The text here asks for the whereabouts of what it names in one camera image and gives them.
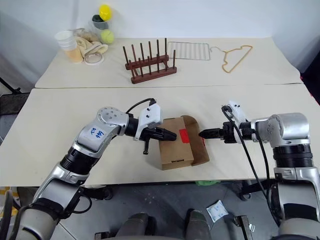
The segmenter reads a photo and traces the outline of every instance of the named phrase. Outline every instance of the red label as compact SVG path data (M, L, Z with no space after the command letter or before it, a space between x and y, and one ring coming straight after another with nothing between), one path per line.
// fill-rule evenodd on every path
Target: red label
M180 129L179 133L180 133L181 140L184 144L190 143L187 129Z

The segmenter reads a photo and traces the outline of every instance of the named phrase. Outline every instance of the white wall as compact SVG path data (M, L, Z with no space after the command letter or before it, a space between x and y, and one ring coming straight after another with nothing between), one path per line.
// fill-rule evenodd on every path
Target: white wall
M34 84L57 52L54 34L87 26L102 3L117 37L273 36L302 72L320 50L319 0L0 0L0 60Z

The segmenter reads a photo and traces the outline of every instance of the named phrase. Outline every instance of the white table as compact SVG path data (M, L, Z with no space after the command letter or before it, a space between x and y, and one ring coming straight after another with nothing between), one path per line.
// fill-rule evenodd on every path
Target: white table
M0 185L40 185L99 108L113 106L126 111L147 97L157 99L165 118L190 115L197 119L201 130L218 128L226 122L221 105L229 100L241 104L248 119L301 112L309 120L314 162L320 166L320 108L303 84L33 89L0 146ZM133 111L136 117L140 109ZM205 144L209 162L163 171L156 140L150 141L146 156L143 142L135 142L127 136L116 137L92 169L86 184L254 178L240 144L225 144L218 139L206 140ZM247 146L257 174L265 177L259 144L248 142ZM272 168L272 150L268 145L265 148Z
M59 51L52 63L36 83L36 88L144 88L144 87L190 87L190 86L234 86L234 85L270 85L302 83L300 73L295 69L269 38L168 38L168 42L208 43L211 48L211 60L177 59L177 73L154 80L132 84L131 71L125 69L123 46L128 58L133 60L131 44L135 46L136 57L141 57L140 43L143 43L144 56L149 55L148 41L151 41L152 56L156 56L156 39L119 38L109 45L104 54L104 62L97 66L85 63L69 62ZM164 39L159 39L160 55L164 54ZM251 45L253 49L231 72L222 70L224 53ZM185 49L177 48L178 53ZM235 51L228 54L227 61L235 64L246 52Z

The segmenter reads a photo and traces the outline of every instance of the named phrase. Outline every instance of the tennis ball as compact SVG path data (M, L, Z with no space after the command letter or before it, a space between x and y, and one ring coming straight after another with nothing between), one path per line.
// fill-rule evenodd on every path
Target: tennis ball
M100 18L103 19L103 21L108 21L109 19L112 18L111 7L105 4L101 5L99 8L99 15L100 15Z
M115 40L115 35L109 29L105 29L101 31L101 39L105 44L112 44Z

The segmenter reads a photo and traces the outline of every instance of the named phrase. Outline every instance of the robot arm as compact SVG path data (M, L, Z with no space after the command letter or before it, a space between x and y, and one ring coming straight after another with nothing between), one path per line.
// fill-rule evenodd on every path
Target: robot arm
M96 118L75 138L71 148L58 162L36 192L33 203L18 213L10 239L50 239L60 219L73 213L91 168L116 136L127 135L145 141L148 154L150 139L175 141L176 134L157 127L163 117L158 104L150 102L139 119L114 107L101 108Z
M235 102L223 106L222 111L234 124L224 122L222 128L206 129L199 135L241 143L237 126L244 140L269 143L277 182L271 187L271 205L281 221L279 234L319 237L320 178L312 159L307 118L301 113L285 113L248 121Z

